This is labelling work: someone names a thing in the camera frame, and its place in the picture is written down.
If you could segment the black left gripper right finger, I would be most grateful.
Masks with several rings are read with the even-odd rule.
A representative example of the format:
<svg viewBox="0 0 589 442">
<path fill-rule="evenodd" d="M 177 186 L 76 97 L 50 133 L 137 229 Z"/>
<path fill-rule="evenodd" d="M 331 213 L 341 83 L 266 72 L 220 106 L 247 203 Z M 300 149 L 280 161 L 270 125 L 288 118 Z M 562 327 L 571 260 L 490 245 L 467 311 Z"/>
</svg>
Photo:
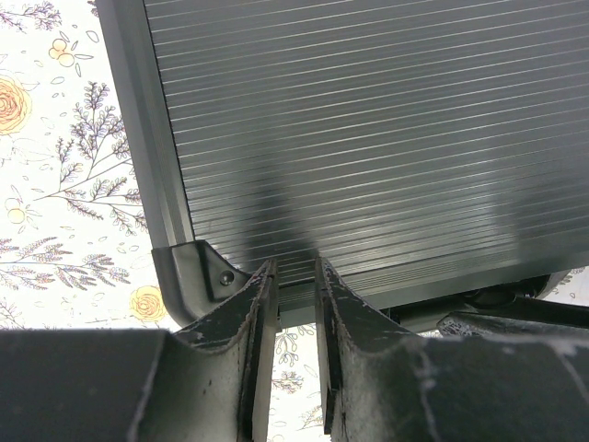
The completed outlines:
<svg viewBox="0 0 589 442">
<path fill-rule="evenodd" d="M 334 441 L 584 441 L 588 337 L 426 338 L 371 306 L 331 263 L 316 262 L 325 433 Z M 513 287 L 455 296 L 526 297 Z"/>
</svg>

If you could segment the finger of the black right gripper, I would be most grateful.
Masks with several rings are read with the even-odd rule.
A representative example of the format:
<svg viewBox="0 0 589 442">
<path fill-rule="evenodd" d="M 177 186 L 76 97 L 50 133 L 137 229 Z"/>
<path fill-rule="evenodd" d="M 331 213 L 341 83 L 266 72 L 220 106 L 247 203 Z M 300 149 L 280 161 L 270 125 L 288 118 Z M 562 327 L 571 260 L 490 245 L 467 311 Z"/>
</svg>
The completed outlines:
<svg viewBox="0 0 589 442">
<path fill-rule="evenodd" d="M 437 324 L 443 336 L 547 335 L 588 337 L 588 308 L 514 297 L 502 304 L 469 300 L 454 308 Z"/>
</svg>

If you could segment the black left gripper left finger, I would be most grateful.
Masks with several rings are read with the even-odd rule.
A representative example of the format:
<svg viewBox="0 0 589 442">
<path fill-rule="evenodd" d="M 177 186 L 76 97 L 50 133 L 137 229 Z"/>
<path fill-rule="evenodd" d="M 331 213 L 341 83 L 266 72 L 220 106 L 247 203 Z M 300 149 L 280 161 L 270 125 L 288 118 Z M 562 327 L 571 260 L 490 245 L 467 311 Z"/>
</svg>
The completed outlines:
<svg viewBox="0 0 589 442">
<path fill-rule="evenodd" d="M 277 265 L 177 332 L 1 334 L 5 441 L 263 441 Z"/>
</svg>

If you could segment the black poker set case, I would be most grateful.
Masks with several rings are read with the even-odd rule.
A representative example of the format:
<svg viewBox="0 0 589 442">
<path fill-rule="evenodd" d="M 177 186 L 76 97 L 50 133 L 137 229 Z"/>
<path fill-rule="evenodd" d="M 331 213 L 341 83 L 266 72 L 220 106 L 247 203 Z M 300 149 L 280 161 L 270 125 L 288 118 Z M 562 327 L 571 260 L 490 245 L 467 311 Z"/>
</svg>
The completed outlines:
<svg viewBox="0 0 589 442">
<path fill-rule="evenodd" d="M 100 1 L 167 311 L 317 258 L 416 332 L 459 309 L 584 327 L 584 1 Z"/>
</svg>

